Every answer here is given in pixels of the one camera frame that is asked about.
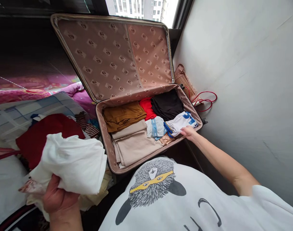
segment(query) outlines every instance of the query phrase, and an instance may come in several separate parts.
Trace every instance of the floor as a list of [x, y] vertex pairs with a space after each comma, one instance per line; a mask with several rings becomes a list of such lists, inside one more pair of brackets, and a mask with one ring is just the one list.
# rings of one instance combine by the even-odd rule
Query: floor
[[[177, 163], [190, 166], [201, 171], [200, 166], [186, 144], [186, 141], [181, 141], [163, 153], [170, 158], [173, 158]], [[128, 183], [130, 182], [135, 170], [129, 173], [118, 175], [118, 183], [109, 189], [109, 194], [101, 201], [98, 206], [93, 206], [82, 215], [82, 224], [84, 231], [96, 231], [99, 229], [109, 209], [114, 201], [121, 195]]]

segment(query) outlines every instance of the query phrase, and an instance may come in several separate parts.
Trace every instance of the blue and white clothing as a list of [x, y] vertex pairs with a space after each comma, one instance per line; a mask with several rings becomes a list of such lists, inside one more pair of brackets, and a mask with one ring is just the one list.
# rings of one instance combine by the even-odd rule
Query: blue and white clothing
[[154, 137], [155, 140], [159, 140], [167, 132], [163, 123], [163, 119], [159, 116], [156, 116], [154, 119], [149, 119], [145, 121], [147, 137]]
[[193, 128], [198, 126], [198, 123], [192, 118], [190, 112], [182, 112], [173, 120], [164, 122], [164, 126], [170, 137], [176, 137], [179, 135], [181, 133], [181, 128], [186, 127], [187, 125], [190, 125]]

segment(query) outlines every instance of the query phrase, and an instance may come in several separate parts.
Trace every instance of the open suitcase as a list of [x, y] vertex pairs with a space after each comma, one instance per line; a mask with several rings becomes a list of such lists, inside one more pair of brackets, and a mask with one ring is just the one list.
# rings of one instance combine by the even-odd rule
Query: open suitcase
[[182, 141], [177, 139], [140, 161], [120, 169], [103, 109], [139, 101], [175, 89], [198, 122], [203, 123], [181, 87], [174, 84], [168, 28], [160, 22], [113, 16], [54, 14], [52, 26], [86, 91], [96, 105], [111, 171], [125, 173]]

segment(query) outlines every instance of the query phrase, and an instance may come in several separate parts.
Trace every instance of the white t-shirt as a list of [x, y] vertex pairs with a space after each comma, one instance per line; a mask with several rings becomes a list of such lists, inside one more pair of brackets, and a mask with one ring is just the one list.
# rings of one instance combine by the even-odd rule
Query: white t-shirt
[[293, 207], [271, 190], [228, 196], [203, 173], [159, 157], [143, 164], [106, 215], [106, 230], [293, 230]]

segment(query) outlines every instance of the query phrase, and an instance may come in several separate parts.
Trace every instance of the red clothing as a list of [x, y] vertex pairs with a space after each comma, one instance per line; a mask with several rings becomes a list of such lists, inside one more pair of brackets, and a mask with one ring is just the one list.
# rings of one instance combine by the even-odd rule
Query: red clothing
[[38, 165], [47, 135], [56, 133], [62, 133], [63, 138], [73, 135], [78, 135], [80, 139], [85, 138], [79, 124], [65, 115], [53, 114], [45, 117], [16, 139], [16, 144], [22, 156], [29, 162], [30, 169]]
[[142, 99], [139, 102], [139, 104], [143, 108], [143, 110], [146, 112], [145, 121], [147, 121], [149, 119], [154, 119], [157, 116], [152, 109], [151, 97], [147, 97], [147, 98]]

